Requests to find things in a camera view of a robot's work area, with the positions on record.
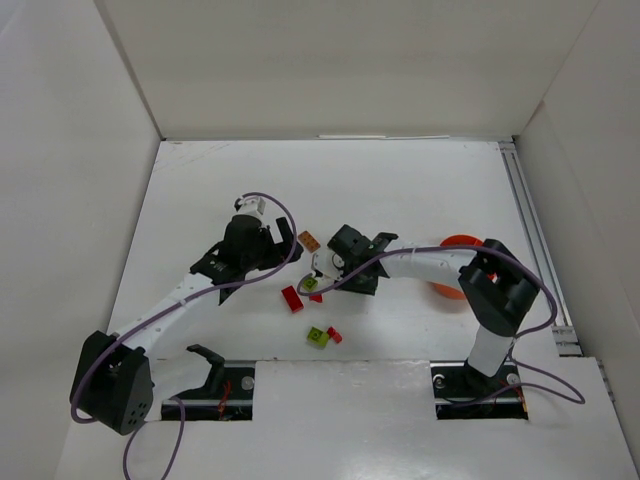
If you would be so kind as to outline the red rectangular lego brick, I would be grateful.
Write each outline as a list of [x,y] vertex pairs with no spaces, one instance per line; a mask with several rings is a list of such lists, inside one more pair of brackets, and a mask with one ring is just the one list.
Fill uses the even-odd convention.
[[293,286],[287,286],[281,290],[281,294],[292,313],[297,313],[304,308],[304,304]]

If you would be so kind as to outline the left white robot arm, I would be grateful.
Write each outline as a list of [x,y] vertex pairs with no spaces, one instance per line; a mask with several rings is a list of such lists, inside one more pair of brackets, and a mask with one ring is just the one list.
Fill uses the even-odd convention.
[[71,417],[79,424],[99,422],[128,435],[154,415],[163,401],[186,392],[216,393],[224,378],[224,359],[200,345],[170,350],[196,320],[191,312],[206,296],[225,302],[253,284],[249,273],[265,280],[297,261],[302,247],[291,215],[279,217],[282,237],[249,214],[236,214],[224,237],[190,267],[182,282],[147,315],[83,343],[70,392]]

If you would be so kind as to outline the lime green square lego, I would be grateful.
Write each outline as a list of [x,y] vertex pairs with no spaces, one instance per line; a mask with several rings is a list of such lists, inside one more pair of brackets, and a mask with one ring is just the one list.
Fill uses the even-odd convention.
[[306,276],[300,282],[300,288],[308,293],[314,292],[318,288],[318,280],[313,275]]

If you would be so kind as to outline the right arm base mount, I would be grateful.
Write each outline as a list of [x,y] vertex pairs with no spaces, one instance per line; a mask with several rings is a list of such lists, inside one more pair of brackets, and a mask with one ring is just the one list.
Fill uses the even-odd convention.
[[430,364],[438,420],[494,420],[529,418],[526,401],[518,384],[517,367],[507,362],[493,377],[486,377],[465,362]]

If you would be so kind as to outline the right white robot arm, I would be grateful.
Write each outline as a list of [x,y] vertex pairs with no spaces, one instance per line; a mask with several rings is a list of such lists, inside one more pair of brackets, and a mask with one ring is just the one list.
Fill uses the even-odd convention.
[[426,246],[387,232],[370,239],[349,225],[312,254],[311,268],[337,289],[364,295],[375,294],[381,278],[416,279],[462,293],[479,323],[466,364],[487,378],[502,367],[542,289],[537,277],[495,239]]

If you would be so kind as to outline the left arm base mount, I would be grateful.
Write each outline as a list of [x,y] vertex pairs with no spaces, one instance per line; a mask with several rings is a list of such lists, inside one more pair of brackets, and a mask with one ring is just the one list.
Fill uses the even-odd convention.
[[175,394],[184,405],[186,421],[250,421],[253,417],[256,362],[226,360],[202,347],[187,348],[207,360],[208,375],[202,385]]

